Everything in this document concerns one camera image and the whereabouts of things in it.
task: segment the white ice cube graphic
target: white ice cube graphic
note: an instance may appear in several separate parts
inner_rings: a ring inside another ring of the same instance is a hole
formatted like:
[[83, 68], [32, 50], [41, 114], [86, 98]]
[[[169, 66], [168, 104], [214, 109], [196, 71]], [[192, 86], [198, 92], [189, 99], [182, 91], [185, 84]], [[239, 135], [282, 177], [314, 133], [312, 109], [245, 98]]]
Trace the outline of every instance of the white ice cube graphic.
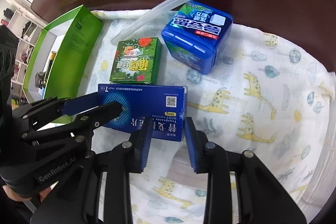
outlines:
[[222, 26], [224, 25], [224, 22], [225, 22], [225, 17], [222, 17], [220, 15], [213, 15], [211, 18], [210, 18], [210, 21], [209, 21], [211, 24], [215, 24], [215, 25], [218, 25], [218, 26]]

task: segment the red label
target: red label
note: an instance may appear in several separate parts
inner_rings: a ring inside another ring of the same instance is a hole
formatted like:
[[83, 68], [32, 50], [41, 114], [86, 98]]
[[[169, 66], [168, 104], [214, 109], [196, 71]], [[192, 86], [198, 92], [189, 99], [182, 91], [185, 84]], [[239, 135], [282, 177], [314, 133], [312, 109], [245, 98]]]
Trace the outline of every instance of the red label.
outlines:
[[213, 38], [213, 39], [218, 39], [218, 36], [215, 35], [215, 34], [211, 34], [211, 33], [208, 33], [208, 32], [203, 32], [203, 31], [199, 31], [199, 30], [196, 30], [195, 31], [195, 34], [200, 34], [204, 37], [209, 37], [209, 38]]

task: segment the patterned cloth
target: patterned cloth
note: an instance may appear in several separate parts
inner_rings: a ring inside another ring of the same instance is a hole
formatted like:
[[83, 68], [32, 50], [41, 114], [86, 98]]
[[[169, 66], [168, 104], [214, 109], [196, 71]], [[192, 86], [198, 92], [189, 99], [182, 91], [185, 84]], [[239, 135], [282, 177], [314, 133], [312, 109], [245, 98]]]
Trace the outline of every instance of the patterned cloth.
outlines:
[[[116, 51], [111, 38], [145, 12], [93, 12], [103, 19], [104, 27], [78, 96], [109, 82]], [[161, 30], [173, 16], [169, 12], [158, 17], [130, 38], [159, 37], [164, 44]], [[187, 116], [196, 128], [228, 151], [254, 151], [298, 201], [324, 143], [329, 103], [335, 98], [335, 74], [292, 42], [237, 24], [232, 26], [225, 53], [209, 75], [201, 75], [172, 58], [164, 45], [158, 84], [186, 85]], [[95, 130], [92, 149], [96, 153], [111, 150], [128, 138], [127, 133], [101, 127]], [[152, 139], [145, 171], [130, 175], [135, 223], [202, 223], [206, 181], [206, 175], [192, 172], [185, 140]], [[231, 181], [237, 222], [234, 176]]]

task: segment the red flower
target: red flower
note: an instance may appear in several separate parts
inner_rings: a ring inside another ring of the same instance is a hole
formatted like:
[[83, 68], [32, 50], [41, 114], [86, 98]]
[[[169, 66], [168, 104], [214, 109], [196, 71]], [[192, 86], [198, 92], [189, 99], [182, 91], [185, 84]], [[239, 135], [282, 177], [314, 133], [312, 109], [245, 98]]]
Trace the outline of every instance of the red flower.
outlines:
[[138, 75], [137, 78], [136, 78], [137, 81], [142, 81], [144, 79], [145, 79], [144, 75]]
[[114, 59], [116, 59], [118, 55], [119, 55], [119, 51], [117, 50], [117, 51], [115, 52]]
[[146, 47], [151, 43], [152, 39], [151, 38], [140, 38], [139, 39], [139, 45], [140, 47]]

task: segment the human hand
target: human hand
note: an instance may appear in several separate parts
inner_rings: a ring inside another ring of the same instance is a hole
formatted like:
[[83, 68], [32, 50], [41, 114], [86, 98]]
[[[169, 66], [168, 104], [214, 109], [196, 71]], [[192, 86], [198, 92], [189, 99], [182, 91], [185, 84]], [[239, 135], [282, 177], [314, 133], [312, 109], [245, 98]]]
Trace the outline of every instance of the human hand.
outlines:
[[[27, 201], [27, 200], [31, 200], [31, 198], [22, 198], [20, 197], [17, 193], [15, 193], [8, 185], [4, 185], [2, 186], [2, 188], [4, 189], [6, 195], [14, 201], [18, 201], [18, 202], [23, 202], [23, 201]], [[47, 195], [51, 192], [51, 187], [47, 187], [45, 188], [43, 191], [40, 192], [40, 200], [41, 202], [47, 197]]]

